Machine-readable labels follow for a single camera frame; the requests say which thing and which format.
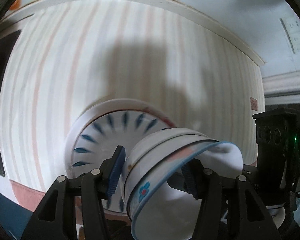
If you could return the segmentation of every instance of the white wall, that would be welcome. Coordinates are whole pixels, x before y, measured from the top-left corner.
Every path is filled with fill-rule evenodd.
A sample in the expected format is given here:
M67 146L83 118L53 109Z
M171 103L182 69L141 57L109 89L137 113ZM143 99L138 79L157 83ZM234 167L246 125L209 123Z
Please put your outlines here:
M13 48L0 95L8 177L46 191L69 168L64 141L74 121L113 98L149 102L179 127L235 143L245 164L256 161L252 115L265 104L251 59L170 11L80 0L36 12Z
M34 0L22 0L22 6ZM177 0L220 22L255 50L263 77L300 70L280 18L297 17L284 0Z

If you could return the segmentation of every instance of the cable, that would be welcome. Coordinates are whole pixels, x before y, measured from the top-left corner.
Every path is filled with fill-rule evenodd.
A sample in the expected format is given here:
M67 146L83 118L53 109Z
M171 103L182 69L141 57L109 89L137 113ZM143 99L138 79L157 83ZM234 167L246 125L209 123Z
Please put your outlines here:
M299 178L300 178L300 158L299 158L299 151L298 151L298 143L297 143L297 141L294 144L294 155L295 155L295 158L296 158L298 175L299 175Z

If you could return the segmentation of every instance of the black device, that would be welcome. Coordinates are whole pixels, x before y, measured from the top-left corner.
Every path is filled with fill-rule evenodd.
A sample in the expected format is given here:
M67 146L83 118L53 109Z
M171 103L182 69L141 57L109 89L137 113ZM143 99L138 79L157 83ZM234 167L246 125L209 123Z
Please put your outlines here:
M300 112L276 109L253 118L257 129L257 167L244 165L242 175L230 179L205 169L193 159L181 169L187 170L191 181L182 174L174 174L168 180L171 187L202 199L192 240L281 239L271 215L283 206L288 211L295 210L295 199L300 197ZM82 196L85 239L111 239L101 199L108 198L110 172L123 149L118 146L100 169L70 180L58 177L32 215L21 240L77 239L75 196ZM227 219L223 233L221 218Z

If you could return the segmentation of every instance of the white bowl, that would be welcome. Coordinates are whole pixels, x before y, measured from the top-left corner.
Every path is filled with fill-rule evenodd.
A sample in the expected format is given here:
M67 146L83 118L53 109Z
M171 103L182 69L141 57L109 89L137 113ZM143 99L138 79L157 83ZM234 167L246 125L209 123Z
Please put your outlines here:
M156 132L155 135L160 136L161 134L165 134L165 136L168 138L169 132L171 134L177 134L176 131L179 128L173 128L169 130L163 130ZM127 174L127 176L122 176L122 180L125 182L122 184L121 193L123 194L123 200L125 203L127 203L129 196L132 192L132 190L135 188L135 186L138 184L140 179L149 172L157 163L159 163L161 160L166 158L168 155L170 155L172 152L195 142L198 141L204 141L206 144L211 144L214 142L217 142L217 140L213 140L208 138L205 135L193 135L193 134L183 134L183 135L176 135L173 138L169 138L166 141L161 142L158 145L154 145L154 147L149 149L149 141L147 138L140 141L134 149L130 153L130 157L133 158L134 156L142 156L137 162L134 163L132 169ZM146 151L140 150L142 147L140 145L145 145L144 149Z
M158 132L155 132L145 138L143 138L139 143L136 144L136 146L133 148L131 151L131 154L127 157L123 167L122 167L122 183L121 187L124 189L125 181L127 177L129 176L129 173L135 166L137 162L139 162L145 155L149 154L151 150L154 148L158 147L155 152L157 152L157 155L154 156L151 154L151 159L148 158L149 162L146 162L145 165L149 166L150 168L153 167L156 163L158 163L160 160L162 160L167 154L170 154L170 148L166 147L164 145L166 141L173 139L173 138L181 138L183 135L195 135L192 137L189 137L188 141L184 141L183 144L180 142L178 143L179 148L183 147L184 145L187 145L189 143L199 141L199 140L204 140L207 139L209 140L210 138L207 137L206 135L199 133L195 130L187 129L187 128L171 128L167 130L160 130Z
M125 147L128 156L142 138L170 127L174 124L164 113L142 101L114 99L97 104L74 122L67 136L67 175L71 179L99 168L105 159L111 158L118 145ZM103 206L105 213L126 215L120 189L109 201L103 201Z
M229 142L208 145L207 142L198 142L168 155L139 180L130 194L127 212L132 220L131 233L134 239L188 240L192 237L201 201L171 188L166 181L184 164L202 153L199 159L205 168L216 171L225 167L226 172L221 176L229 171L231 177L242 174L241 152ZM220 163L221 156L228 160L227 163Z

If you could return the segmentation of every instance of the blue rim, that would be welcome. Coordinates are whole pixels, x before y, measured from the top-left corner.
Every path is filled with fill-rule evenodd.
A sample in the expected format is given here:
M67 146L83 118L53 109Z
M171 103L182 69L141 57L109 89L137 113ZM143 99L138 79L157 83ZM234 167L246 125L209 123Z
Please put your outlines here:
M131 174L131 171L133 170L133 168L137 165L137 163L138 162L140 162L150 151L152 151L152 150L154 150L156 147L158 147L158 146L160 146L160 145L162 145L163 143L166 143L167 141L169 141L169 140L171 140L171 139L175 139L175 138L178 138L178 137L181 137L181 136L184 136L185 134L181 134L181 135L178 135L178 136L176 136L176 137L173 137L173 138L170 138L170 139L167 139L166 141L163 141L163 142L161 142L161 143L159 143L159 144L157 144L157 145L155 145L153 148L151 148L150 150L147 150L145 153L143 153L143 155L140 157L140 159L138 159L136 162L135 162L135 164L133 165L133 167L132 167L132 169L129 171L129 173L127 174L127 177L126 177L126 179L125 179L125 181L124 181L124 184L123 184L123 192L125 192L125 190L126 190L126 181L128 180L128 178L129 178L129 176L130 176L130 174ZM200 142L204 142L204 141L216 141L216 140L214 140L214 139L206 139L206 140L203 140L203 141L196 141L196 142L192 142L192 143L190 143L190 145L192 146L193 144L195 144L195 143L200 143Z
M183 165L185 165L186 163L188 163L191 159L193 159L194 157L196 157L197 155L200 155L201 153L205 152L206 150L208 150L209 148L211 147L215 147L221 143L229 143L229 144L232 144L232 145L235 145L234 143L232 142L228 142L228 141L222 141L222 142L216 142L216 143L212 143L194 153L192 153L191 155L189 155L187 158L185 158L179 165L177 165L175 167L175 169L171 170L166 176L164 176L160 181L159 183L149 192L149 194L147 194L143 200L141 201L140 205L138 206L138 209L135 213L135 215L133 216L133 218L131 219L131 234L133 236L133 238L135 240L139 240L136 236L136 233L135 233L135 223L136 223L136 220L141 212L141 210L143 209L143 207L145 206L145 204L148 202L149 198L151 198L151 196L158 190L158 188L168 179L171 177L171 175L179 168L181 168Z

